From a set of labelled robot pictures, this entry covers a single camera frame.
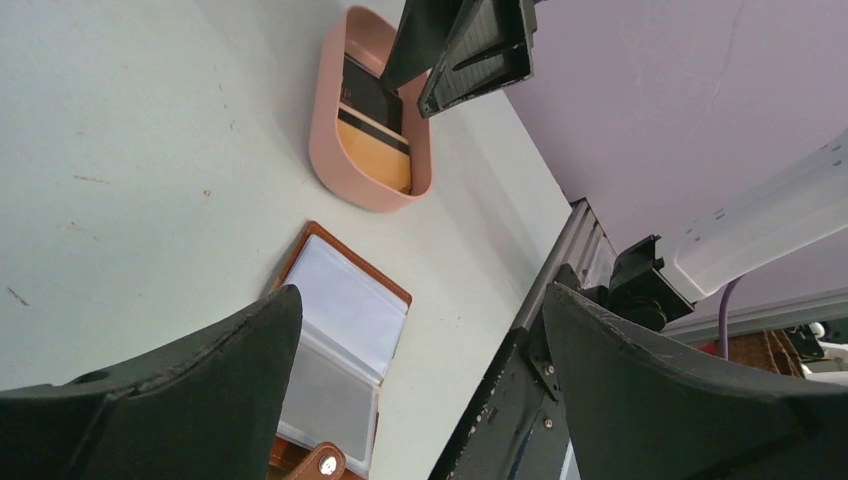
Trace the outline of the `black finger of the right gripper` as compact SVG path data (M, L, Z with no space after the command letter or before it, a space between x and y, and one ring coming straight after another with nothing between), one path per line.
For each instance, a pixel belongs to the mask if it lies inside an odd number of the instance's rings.
M422 73L429 73L433 89L447 55L459 41L463 8L463 1L406 1L381 74L383 85L398 90Z
M462 1L418 100L424 118L534 74L535 1Z

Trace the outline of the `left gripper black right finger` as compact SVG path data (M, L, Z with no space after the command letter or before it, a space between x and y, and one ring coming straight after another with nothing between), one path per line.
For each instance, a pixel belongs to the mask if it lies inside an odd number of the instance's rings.
M584 479L843 479L847 390L708 355L560 285L542 307Z

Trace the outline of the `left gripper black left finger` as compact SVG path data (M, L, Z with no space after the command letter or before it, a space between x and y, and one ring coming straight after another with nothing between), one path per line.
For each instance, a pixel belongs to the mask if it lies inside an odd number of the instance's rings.
M5 479L261 479L302 329L297 288L63 385L1 394Z

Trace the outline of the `pink oval tray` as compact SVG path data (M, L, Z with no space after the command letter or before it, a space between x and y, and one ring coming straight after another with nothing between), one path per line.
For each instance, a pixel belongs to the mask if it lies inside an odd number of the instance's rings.
M395 36L372 10L345 11L323 41L309 139L321 182L379 213L425 197L434 179L430 124L417 105L427 74L396 93L380 83Z

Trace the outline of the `brown leather card holder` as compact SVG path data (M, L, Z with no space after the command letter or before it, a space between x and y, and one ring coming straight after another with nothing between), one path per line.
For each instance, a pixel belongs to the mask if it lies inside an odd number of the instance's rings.
M300 293L303 326L272 455L290 465L322 442L369 476L379 396L412 295L316 221L304 226L274 283Z

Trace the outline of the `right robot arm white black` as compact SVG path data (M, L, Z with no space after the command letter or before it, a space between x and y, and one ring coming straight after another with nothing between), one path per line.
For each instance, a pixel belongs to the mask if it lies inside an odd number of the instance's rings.
M381 75L396 90L419 75L430 118L533 74L531 1L409 1ZM588 297L659 331L745 274L845 229L847 139L838 136L680 233L651 235L615 260Z

